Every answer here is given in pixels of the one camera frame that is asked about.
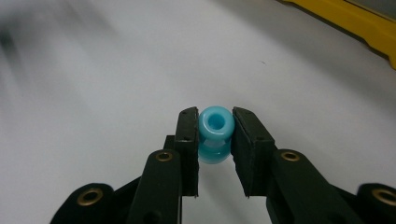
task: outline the light blue bead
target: light blue bead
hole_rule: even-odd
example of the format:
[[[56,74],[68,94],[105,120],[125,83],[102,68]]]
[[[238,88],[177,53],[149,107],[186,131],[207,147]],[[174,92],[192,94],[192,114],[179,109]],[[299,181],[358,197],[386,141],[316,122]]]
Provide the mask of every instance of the light blue bead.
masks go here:
[[[235,127],[230,111],[221,106],[210,106],[200,114],[198,123],[200,161],[215,164],[227,159]]]

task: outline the blue plastic object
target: blue plastic object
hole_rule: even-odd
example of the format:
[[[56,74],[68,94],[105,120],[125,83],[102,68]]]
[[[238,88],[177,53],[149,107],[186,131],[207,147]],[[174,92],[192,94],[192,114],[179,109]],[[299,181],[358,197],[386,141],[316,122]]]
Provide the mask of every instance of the blue plastic object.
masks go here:
[[[215,164],[231,153],[231,136],[235,123],[233,115],[221,106],[210,106],[199,116],[199,160]]]

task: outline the screw hole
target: screw hole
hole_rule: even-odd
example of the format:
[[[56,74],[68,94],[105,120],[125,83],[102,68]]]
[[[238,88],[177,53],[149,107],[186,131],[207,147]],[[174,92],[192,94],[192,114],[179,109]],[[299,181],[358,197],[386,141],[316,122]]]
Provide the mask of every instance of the screw hole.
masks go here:
[[[280,155],[286,161],[299,161],[300,157],[294,152],[284,152]]]
[[[387,189],[373,189],[372,193],[380,202],[396,206],[396,193]]]
[[[160,152],[155,156],[155,158],[157,161],[170,161],[172,160],[173,155],[170,152]]]
[[[99,202],[102,197],[101,189],[87,189],[78,196],[77,203],[81,206],[90,206]]]

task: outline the white surface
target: white surface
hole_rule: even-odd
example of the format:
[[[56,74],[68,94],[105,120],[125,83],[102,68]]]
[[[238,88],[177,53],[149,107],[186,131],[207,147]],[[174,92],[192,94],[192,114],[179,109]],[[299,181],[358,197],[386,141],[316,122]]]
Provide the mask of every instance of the white surface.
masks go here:
[[[90,13],[38,15],[12,30],[17,56],[0,54],[0,223],[49,223],[73,190],[135,179],[194,105],[252,110],[342,189],[396,187],[396,73],[352,37],[272,0]],[[199,190],[183,223],[271,223],[232,158],[201,164]]]

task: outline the yellow edge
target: yellow edge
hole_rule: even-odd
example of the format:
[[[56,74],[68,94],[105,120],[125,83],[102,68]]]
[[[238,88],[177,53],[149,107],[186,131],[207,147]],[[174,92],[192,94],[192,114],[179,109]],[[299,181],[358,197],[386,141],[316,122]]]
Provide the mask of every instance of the yellow edge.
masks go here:
[[[370,47],[389,56],[396,69],[396,22],[377,16],[344,0],[284,0],[362,37]]]

